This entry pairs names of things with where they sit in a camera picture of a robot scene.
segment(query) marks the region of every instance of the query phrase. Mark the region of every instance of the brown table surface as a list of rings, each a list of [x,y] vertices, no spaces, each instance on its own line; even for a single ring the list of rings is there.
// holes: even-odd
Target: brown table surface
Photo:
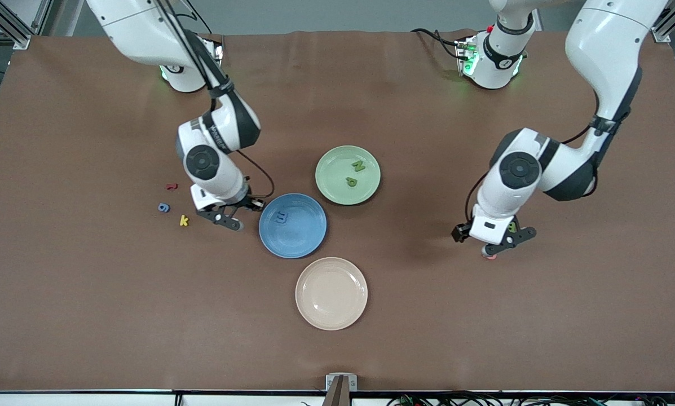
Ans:
[[[262,246],[255,213],[242,233],[193,215],[174,139],[204,91],[174,92],[107,38],[33,38],[0,90],[0,390],[311,389],[335,370],[363,390],[675,390],[669,46],[643,47],[595,195],[537,193],[520,219],[538,237],[493,262],[450,237],[504,134],[567,139],[590,119],[563,43],[536,33],[520,75],[487,91],[418,34],[227,38],[223,67],[262,120],[246,151],[276,195],[308,193],[329,218],[320,249],[286,260]],[[380,162],[363,205],[333,205],[314,183],[341,144]],[[357,323],[324,332],[294,284],[332,256],[360,267],[370,297]]]

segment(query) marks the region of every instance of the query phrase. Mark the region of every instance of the wire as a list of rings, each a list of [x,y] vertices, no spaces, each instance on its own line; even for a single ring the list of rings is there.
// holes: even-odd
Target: wire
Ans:
[[[498,403],[500,406],[504,406],[504,404],[502,403],[502,400],[496,398],[495,396],[489,395],[489,394],[487,394],[487,393],[482,394],[482,396],[484,396],[485,398],[493,399],[494,401],[497,401],[497,403]]]
[[[477,180],[477,182],[475,182],[473,187],[470,188],[470,192],[468,193],[468,196],[465,199],[465,219],[467,221],[472,221],[472,216],[468,215],[468,208],[470,206],[470,198],[472,197],[472,193],[475,192],[475,189],[478,187],[478,185],[480,185],[480,182],[482,182],[482,180],[485,179],[485,176],[487,176],[487,172],[489,172],[489,170],[486,170],[485,173],[483,173],[482,176],[480,176],[480,178]]]
[[[447,39],[438,38],[438,36],[436,36],[433,33],[430,33],[430,31],[428,30],[425,30],[425,28],[415,28],[414,30],[410,31],[410,33],[425,33],[428,34],[428,36],[432,37],[435,41],[441,41],[443,44],[446,45],[455,45],[455,43],[451,43]]]
[[[443,49],[445,50],[445,52],[448,53],[448,55],[452,56],[455,59],[459,59],[461,61],[467,61],[468,60],[468,58],[466,56],[459,56],[457,54],[453,54],[453,52],[448,49],[448,45],[455,46],[455,41],[462,41],[462,39],[465,39],[465,38],[468,38],[468,37],[471,37],[471,36],[458,38],[455,41],[451,42],[451,41],[448,41],[447,39],[443,39],[443,37],[440,36],[440,32],[437,31],[437,30],[435,30],[435,33],[430,33],[430,31],[425,30],[425,28],[415,28],[414,30],[410,31],[410,33],[426,33],[426,34],[428,34],[428,36],[430,36],[430,38],[434,39],[435,41],[438,41],[440,43],[440,45],[443,46]]]
[[[585,126],[584,129],[580,130],[579,133],[577,133],[577,134],[575,134],[574,136],[572,136],[572,137],[566,139],[565,141],[561,142],[561,144],[570,144],[571,142],[577,140],[577,139],[580,138],[583,134],[585,134],[586,132],[588,132],[588,129],[590,129],[590,124],[588,124],[588,126]]]
[[[195,13],[195,14],[200,18],[200,20],[201,20],[202,23],[204,24],[204,28],[206,28],[206,30],[209,31],[210,34],[214,34],[214,33],[211,31],[211,28],[209,28],[209,26],[208,26],[208,24],[206,23],[206,21],[204,21],[204,18],[201,17],[200,12],[195,8],[195,6],[192,5],[192,2],[190,2],[190,0],[185,0],[185,2],[186,2],[186,3],[189,5],[189,7],[192,9],[192,12]]]
[[[174,31],[175,36],[177,36],[177,39],[179,39],[179,42],[182,44],[185,52],[191,59],[191,61],[195,64],[195,67],[198,72],[200,72],[200,75],[202,79],[204,80],[204,83],[208,86],[208,89],[211,89],[211,85],[209,84],[209,77],[206,76],[206,72],[204,71],[204,67],[202,66],[200,60],[195,54],[195,49],[192,48],[186,39],[186,33],[184,30],[184,27],[182,26],[182,23],[177,18],[170,18],[170,13],[167,12],[167,8],[164,5],[165,0],[155,0],[157,2],[157,5],[159,5],[160,11],[162,11],[162,14],[164,14],[164,19],[167,20],[167,23],[172,27],[172,30]],[[172,3],[166,1],[167,6],[169,7],[169,10],[171,11],[172,15],[176,15],[174,11],[174,7],[172,7]]]
[[[201,38],[197,36],[197,34],[193,33],[192,31],[187,31],[187,33],[190,34],[190,36],[187,38],[188,41],[193,43],[193,49],[196,50],[196,53],[200,57],[200,59],[204,62],[206,66],[208,66],[209,71],[214,75],[214,78],[217,80],[218,84],[226,85],[229,81],[229,77],[227,77],[224,72],[222,72],[222,68],[219,67],[217,62],[214,61],[213,57],[206,51],[204,46],[202,46],[202,41]],[[208,89],[214,89],[212,85],[208,83]],[[211,104],[209,106],[209,111],[214,111],[214,109],[217,107],[217,98],[211,97]]]
[[[270,192],[267,195],[252,195],[252,197],[255,198],[268,198],[272,196],[275,193],[275,181],[272,180],[272,177],[270,176],[269,173],[267,173],[267,170],[262,169],[262,167],[257,164],[257,162],[254,162],[252,158],[248,157],[244,152],[240,151],[239,149],[237,150],[237,153],[242,155],[242,157],[246,160],[249,160],[250,164],[254,165],[260,172],[263,173],[263,175],[267,178],[267,180],[270,181]]]
[[[194,20],[194,21],[197,20],[197,17],[195,17],[195,15],[177,14],[175,16],[185,16],[185,17],[189,18],[190,20]]]
[[[415,398],[417,401],[422,403],[422,406],[435,406],[435,404],[431,403],[431,401],[425,399],[425,398]]]

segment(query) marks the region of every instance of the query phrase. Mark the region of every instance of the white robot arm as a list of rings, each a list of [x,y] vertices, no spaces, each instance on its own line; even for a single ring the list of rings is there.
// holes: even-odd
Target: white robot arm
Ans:
[[[531,129],[507,134],[490,160],[471,218],[453,231],[456,241],[471,236],[488,242],[483,255],[491,257],[535,236],[535,229],[520,228],[515,214],[536,188],[558,201],[593,193],[601,160],[641,82],[642,41],[665,3],[587,0],[565,41],[570,63],[598,99],[583,144],[572,148]]]
[[[467,38],[458,49],[461,74],[486,89],[499,89],[518,73],[525,45],[535,32],[531,11],[566,0],[489,0],[497,13],[488,31]]]
[[[184,30],[167,0],[87,0],[112,43],[124,56],[167,67],[167,80],[179,91],[208,87],[213,103],[199,118],[178,128],[177,155],[195,183],[197,213],[214,224],[242,229],[238,208],[260,211],[247,179],[227,154],[254,144],[260,123],[234,84],[214,61],[210,43]],[[221,106],[216,107],[216,100]],[[224,209],[231,206],[232,213]]]

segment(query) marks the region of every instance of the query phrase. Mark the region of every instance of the black clamp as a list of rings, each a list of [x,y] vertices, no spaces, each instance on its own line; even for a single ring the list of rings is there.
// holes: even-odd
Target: black clamp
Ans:
[[[483,248],[483,254],[485,257],[492,257],[495,254],[505,251],[506,249],[513,249],[533,237],[536,236],[535,228],[525,227],[520,228],[520,222],[517,217],[513,217],[513,221],[508,224],[508,229],[505,231],[505,235],[502,237],[502,242],[500,244],[486,244]]]
[[[453,229],[451,236],[455,242],[464,242],[470,237],[470,229],[472,227],[472,220],[464,224],[457,224]],[[500,244],[487,244],[483,247],[483,255],[485,257],[492,257],[493,255],[503,252],[506,249],[513,249],[519,244],[526,242],[535,237],[537,232],[535,228],[525,227],[520,228],[520,222],[517,217],[513,217],[513,221],[508,224],[508,229],[505,231]]]
[[[628,114],[630,114],[630,109],[628,109],[628,112],[626,112],[623,117],[617,120],[608,120],[607,118],[593,116],[593,118],[590,119],[590,126],[601,133],[606,132],[608,134],[615,134],[618,132],[618,128],[620,127],[620,124],[623,123],[623,120],[628,117]]]
[[[217,208],[214,211],[198,210],[197,215],[208,219],[213,224],[217,224],[218,226],[224,226],[232,231],[241,230],[242,227],[244,226],[242,224],[242,221],[239,221],[238,219],[233,217],[235,213],[237,213],[237,209],[239,208],[234,208],[234,210],[232,210],[232,213],[229,214],[224,212],[224,208],[226,208],[226,206],[219,206],[219,208]]]
[[[219,85],[218,87],[213,87],[209,89],[209,97],[217,99],[223,95],[226,95],[229,92],[232,92],[232,90],[235,89],[235,83],[232,82],[229,76],[226,76],[226,78],[227,82]]]

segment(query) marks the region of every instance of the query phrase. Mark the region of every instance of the black cable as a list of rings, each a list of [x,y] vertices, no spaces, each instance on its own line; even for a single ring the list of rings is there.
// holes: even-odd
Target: black cable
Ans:
[[[197,20],[197,17],[195,17],[195,15],[177,14],[175,16],[185,16],[185,17],[189,18],[190,20],[194,20],[194,21]]]
[[[494,401],[497,401],[497,403],[498,403],[500,406],[505,406],[505,405],[502,403],[502,400],[496,398],[495,396],[489,395],[489,394],[487,394],[487,393],[484,393],[484,394],[482,394],[482,395],[485,396],[485,398],[490,398],[490,399],[493,399]]]
[[[195,13],[200,18],[200,20],[204,24],[204,28],[206,28],[206,30],[209,31],[210,34],[214,34],[211,31],[211,28],[209,28],[209,26],[206,24],[206,21],[204,21],[204,18],[201,17],[200,12],[195,8],[195,6],[192,5],[192,2],[190,2],[190,0],[185,0],[185,2],[187,2],[189,7],[192,9],[192,12]]]
[[[451,43],[447,39],[438,38],[438,36],[436,36],[433,33],[430,33],[430,31],[428,31],[428,30],[425,30],[425,28],[415,28],[414,30],[410,31],[410,33],[425,33],[425,34],[428,34],[428,36],[432,37],[435,41],[441,41],[443,44],[446,44],[446,45],[452,45],[452,46],[455,45],[454,42]]]
[[[590,124],[588,124],[588,126],[585,126],[585,128],[582,129],[579,133],[577,133],[577,134],[575,134],[574,136],[572,136],[572,137],[566,139],[565,141],[561,142],[561,144],[570,144],[571,142],[577,140],[577,139],[580,138],[583,134],[585,134],[585,132],[587,132],[588,129],[590,129]]]
[[[468,38],[468,37],[471,37],[471,36],[454,39],[454,41],[451,42],[451,41],[448,41],[447,39],[444,39],[442,36],[440,36],[440,32],[437,31],[437,30],[435,30],[435,33],[430,33],[430,31],[425,30],[425,28],[415,28],[414,30],[410,31],[410,33],[426,33],[426,34],[428,34],[428,36],[430,36],[430,38],[434,39],[435,41],[438,41],[440,43],[440,45],[443,46],[443,49],[445,50],[445,52],[448,53],[448,55],[452,56],[455,59],[460,59],[461,61],[467,61],[468,60],[468,58],[465,57],[465,56],[459,56],[457,54],[453,54],[452,51],[450,51],[447,46],[448,45],[455,46],[455,41],[462,41],[462,39],[465,39],[465,38]]]
[[[455,59],[459,59],[459,60],[461,60],[461,61],[467,61],[467,60],[468,60],[468,57],[467,57],[467,56],[459,56],[458,54],[453,54],[453,53],[448,49],[448,46],[445,45],[445,42],[444,42],[444,40],[443,40],[443,37],[440,36],[440,33],[438,33],[437,30],[435,30],[435,35],[438,36],[438,40],[440,41],[440,45],[443,46],[443,49],[445,50],[445,52],[448,53],[448,55],[452,56],[452,57],[455,58]]]
[[[483,173],[482,176],[480,176],[480,178],[477,180],[477,182],[475,182],[473,187],[470,188],[470,192],[468,193],[468,196],[465,199],[465,219],[466,219],[466,221],[472,221],[472,216],[468,215],[468,208],[470,206],[470,198],[472,197],[472,193],[475,192],[475,189],[477,189],[478,185],[480,185],[480,182],[482,182],[482,180],[485,179],[485,176],[487,176],[487,172],[488,171],[485,171],[485,173]]]
[[[226,85],[229,82],[229,77],[227,77],[227,75],[222,72],[222,68],[219,67],[219,64],[214,61],[213,57],[211,57],[204,46],[202,46],[202,39],[192,31],[186,30],[186,32],[188,33],[187,39],[193,43],[193,49],[196,50],[198,57],[204,62],[204,64],[208,65],[209,71],[214,75],[214,78],[217,80],[217,82],[219,84]],[[214,87],[208,83],[208,89],[211,90],[214,89]],[[214,111],[215,108],[217,108],[217,98],[211,97],[209,111]]]
[[[435,404],[425,398],[417,398],[417,400],[420,401],[423,406],[435,406]]]
[[[204,67],[202,66],[201,62],[198,60],[198,57],[196,57],[195,49],[192,48],[191,46],[189,46],[189,44],[185,41],[184,36],[186,35],[186,32],[184,30],[184,27],[182,26],[182,23],[180,23],[180,21],[177,18],[175,18],[174,20],[172,18],[170,18],[170,16],[169,16],[170,13],[167,12],[167,8],[165,7],[165,5],[163,3],[164,1],[165,0],[155,0],[155,2],[157,2],[157,5],[159,5],[160,11],[162,11],[162,14],[164,14],[164,19],[167,20],[167,23],[172,27],[172,30],[174,31],[175,36],[177,36],[177,39],[179,39],[179,42],[182,44],[185,52],[187,53],[187,55],[189,56],[191,61],[195,64],[195,67],[196,67],[197,71],[200,72],[200,75],[201,75],[202,79],[204,80],[204,82],[206,83],[206,85],[208,86],[208,89],[211,89],[211,87],[209,85],[209,78],[206,76],[206,72],[204,71]],[[176,15],[177,13],[175,13],[174,7],[172,7],[172,3],[168,2],[168,1],[166,3],[167,3],[167,6],[169,7],[169,10],[172,13],[172,15]]]
[[[263,175],[265,175],[265,177],[267,177],[267,180],[270,181],[270,192],[269,192],[267,195],[252,195],[252,197],[255,197],[255,198],[268,198],[268,197],[272,196],[272,195],[275,193],[275,181],[272,180],[272,177],[270,176],[269,173],[267,173],[267,170],[262,169],[262,167],[261,167],[259,164],[257,164],[257,162],[254,162],[254,160],[252,160],[252,158],[250,158],[250,157],[248,157],[247,155],[245,155],[245,153],[242,152],[242,151],[240,151],[239,149],[237,150],[237,153],[240,154],[240,155],[242,155],[242,157],[243,157],[244,159],[249,160],[250,164],[254,165],[258,170],[260,170],[260,172],[262,172]]]
[[[567,404],[568,406],[589,406],[588,398],[585,399],[567,399],[564,396],[550,396],[549,398],[525,398],[521,399],[518,406],[521,406],[525,401],[535,400],[533,403],[527,403],[526,406],[541,406],[543,404],[551,406],[553,403],[557,404]]]

